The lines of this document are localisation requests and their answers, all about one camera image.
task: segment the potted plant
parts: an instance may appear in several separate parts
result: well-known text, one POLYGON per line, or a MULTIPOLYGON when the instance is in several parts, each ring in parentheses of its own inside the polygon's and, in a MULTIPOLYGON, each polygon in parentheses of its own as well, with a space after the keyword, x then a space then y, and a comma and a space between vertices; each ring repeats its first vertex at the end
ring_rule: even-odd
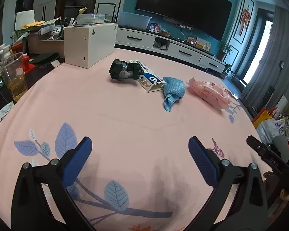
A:
POLYGON ((232 67, 232 65, 231 65, 230 63, 227 64, 227 63, 225 62, 224 71, 223 71, 222 73, 220 73, 219 76, 220 76, 222 79, 225 79, 229 72, 231 72, 231 73, 233 74, 233 71, 231 70, 231 67, 232 67))
POLYGON ((220 61, 223 61, 226 54, 232 53, 232 46, 225 41, 219 42, 218 47, 219 52, 216 58, 220 61))

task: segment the plastic cup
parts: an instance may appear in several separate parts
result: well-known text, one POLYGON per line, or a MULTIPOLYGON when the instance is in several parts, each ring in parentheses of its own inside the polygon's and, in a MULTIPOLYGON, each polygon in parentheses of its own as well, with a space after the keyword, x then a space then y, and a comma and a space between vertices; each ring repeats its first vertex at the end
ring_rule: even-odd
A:
POLYGON ((0 62, 0 74, 14 101, 18 101, 26 91, 25 72, 22 66, 22 52, 10 55, 0 62))

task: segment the metal screw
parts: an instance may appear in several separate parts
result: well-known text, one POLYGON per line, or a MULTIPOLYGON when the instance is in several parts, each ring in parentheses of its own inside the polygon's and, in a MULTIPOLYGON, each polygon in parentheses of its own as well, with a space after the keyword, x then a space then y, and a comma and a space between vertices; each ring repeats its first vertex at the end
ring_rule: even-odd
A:
POLYGON ((30 163, 26 162, 22 165, 22 168, 28 168, 30 166, 30 163))
POLYGON ((257 169, 258 168, 256 163, 251 163, 250 166, 251 166, 252 169, 257 169))
POLYGON ((53 165, 53 166, 56 166, 56 165, 59 164, 59 160, 58 160, 58 159, 52 159, 52 160, 50 161, 50 164, 53 165))
POLYGON ((222 164, 223 164, 224 166, 229 166, 230 161, 224 159, 224 160, 222 160, 222 164))

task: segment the drawer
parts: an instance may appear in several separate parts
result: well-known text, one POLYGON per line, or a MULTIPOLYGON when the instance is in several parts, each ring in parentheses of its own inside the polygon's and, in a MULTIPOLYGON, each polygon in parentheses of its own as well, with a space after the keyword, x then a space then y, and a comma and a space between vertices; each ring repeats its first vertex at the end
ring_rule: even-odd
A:
POLYGON ((118 29, 116 41, 152 48, 155 41, 155 36, 118 29))
POLYGON ((222 73, 224 71, 224 68, 225 68, 225 65, 218 62, 218 61, 215 61, 205 55, 203 55, 199 61, 199 64, 205 66, 205 67, 208 67, 208 68, 211 68, 213 70, 216 70, 217 72, 219 73, 222 73))
POLYGON ((174 44, 172 42, 169 44, 167 52, 170 54, 179 56, 180 59, 184 58, 184 59, 193 61, 193 63, 195 64, 198 64, 201 58, 200 53, 193 51, 191 49, 182 47, 180 45, 174 44))

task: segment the pink tablecloth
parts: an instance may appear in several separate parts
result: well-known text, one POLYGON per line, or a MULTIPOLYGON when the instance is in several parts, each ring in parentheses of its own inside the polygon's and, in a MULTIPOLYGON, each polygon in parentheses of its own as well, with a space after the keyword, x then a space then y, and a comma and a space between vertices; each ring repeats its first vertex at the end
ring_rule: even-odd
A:
MULTIPOLYGON (((61 157, 84 136, 92 139, 93 150, 70 192, 97 230, 186 227, 212 192, 189 154, 192 136, 206 148, 221 149, 220 158, 234 165, 256 162, 262 173, 270 171, 246 144, 247 136, 258 135, 236 100, 232 99, 231 108, 216 110, 186 91, 166 112, 162 91, 147 93, 137 81, 111 80, 108 71, 115 58, 140 60, 161 77, 184 82, 194 77, 223 85, 195 68, 122 49, 90 69, 57 67, 25 93, 0 123, 0 216, 8 225, 21 165, 47 164, 44 156, 61 157), (60 145, 61 138, 67 140, 66 146, 60 145), (105 201, 121 213, 107 209, 105 201)), ((47 188, 45 192, 61 219, 47 188)), ((234 192, 235 188, 218 221, 226 216, 234 192)))

